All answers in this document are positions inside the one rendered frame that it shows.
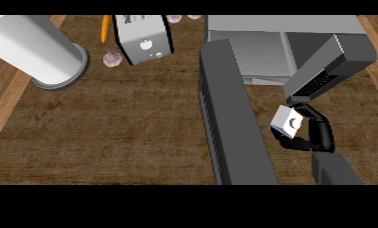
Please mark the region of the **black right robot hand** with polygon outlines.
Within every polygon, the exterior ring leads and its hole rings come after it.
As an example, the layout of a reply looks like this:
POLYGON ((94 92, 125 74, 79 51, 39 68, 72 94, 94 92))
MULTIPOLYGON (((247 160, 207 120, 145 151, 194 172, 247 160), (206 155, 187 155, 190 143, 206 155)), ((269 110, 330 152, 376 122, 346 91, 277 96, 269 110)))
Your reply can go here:
POLYGON ((334 152, 334 135, 327 117, 308 104, 296 104, 293 108, 309 118, 309 139, 290 138, 277 127, 271 127, 271 132, 281 146, 293 150, 334 152))

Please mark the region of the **white milk carton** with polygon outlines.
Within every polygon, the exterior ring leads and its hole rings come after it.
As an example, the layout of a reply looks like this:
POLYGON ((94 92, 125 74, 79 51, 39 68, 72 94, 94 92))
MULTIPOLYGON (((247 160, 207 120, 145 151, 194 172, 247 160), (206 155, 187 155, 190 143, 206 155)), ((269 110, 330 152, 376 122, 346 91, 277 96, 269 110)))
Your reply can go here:
POLYGON ((303 116, 296 109, 281 105, 271 121, 271 127, 275 128, 289 138, 295 138, 302 127, 302 122, 303 116))

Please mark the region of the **dark grey microwave door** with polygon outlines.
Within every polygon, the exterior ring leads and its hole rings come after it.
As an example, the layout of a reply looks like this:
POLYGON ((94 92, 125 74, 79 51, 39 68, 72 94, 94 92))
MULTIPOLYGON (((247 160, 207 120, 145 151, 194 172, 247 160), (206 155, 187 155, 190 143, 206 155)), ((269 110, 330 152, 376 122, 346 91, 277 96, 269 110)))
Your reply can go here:
POLYGON ((218 185, 278 185, 228 39, 200 49, 199 99, 218 185))

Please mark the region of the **grey microwave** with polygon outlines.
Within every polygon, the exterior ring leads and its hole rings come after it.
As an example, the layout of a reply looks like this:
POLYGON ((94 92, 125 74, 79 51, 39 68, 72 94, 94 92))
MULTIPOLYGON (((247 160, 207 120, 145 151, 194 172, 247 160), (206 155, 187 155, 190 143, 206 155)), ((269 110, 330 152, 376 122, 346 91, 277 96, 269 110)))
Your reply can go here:
POLYGON ((355 15, 209 15, 206 40, 231 44, 244 82, 308 103, 377 61, 355 15))

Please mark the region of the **white carton with apple print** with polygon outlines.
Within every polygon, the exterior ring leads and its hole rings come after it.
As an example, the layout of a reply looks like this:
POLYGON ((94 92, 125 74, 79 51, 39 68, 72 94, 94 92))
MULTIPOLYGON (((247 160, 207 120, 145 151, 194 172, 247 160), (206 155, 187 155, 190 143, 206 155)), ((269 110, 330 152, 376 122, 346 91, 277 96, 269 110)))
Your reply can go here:
POLYGON ((114 15, 116 42, 132 65, 175 53, 165 15, 114 15))

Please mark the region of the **orange carrot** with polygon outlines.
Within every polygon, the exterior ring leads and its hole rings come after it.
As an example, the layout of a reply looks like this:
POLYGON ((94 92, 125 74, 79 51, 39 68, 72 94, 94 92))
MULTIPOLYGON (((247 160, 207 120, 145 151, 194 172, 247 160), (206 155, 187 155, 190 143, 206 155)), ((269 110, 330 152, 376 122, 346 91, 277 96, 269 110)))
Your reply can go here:
POLYGON ((109 38, 109 31, 110 31, 110 25, 111 25, 111 15, 104 15, 103 17, 103 24, 101 24, 101 43, 107 42, 109 38))

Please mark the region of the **white cylinder with grey rim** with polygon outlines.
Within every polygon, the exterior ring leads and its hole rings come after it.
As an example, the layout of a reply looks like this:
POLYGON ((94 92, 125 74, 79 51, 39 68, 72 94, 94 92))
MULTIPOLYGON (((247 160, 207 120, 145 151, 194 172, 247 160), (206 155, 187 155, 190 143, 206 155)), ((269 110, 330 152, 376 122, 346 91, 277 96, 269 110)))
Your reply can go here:
POLYGON ((46 91, 73 86, 91 64, 86 49, 45 15, 0 15, 0 58, 46 91))

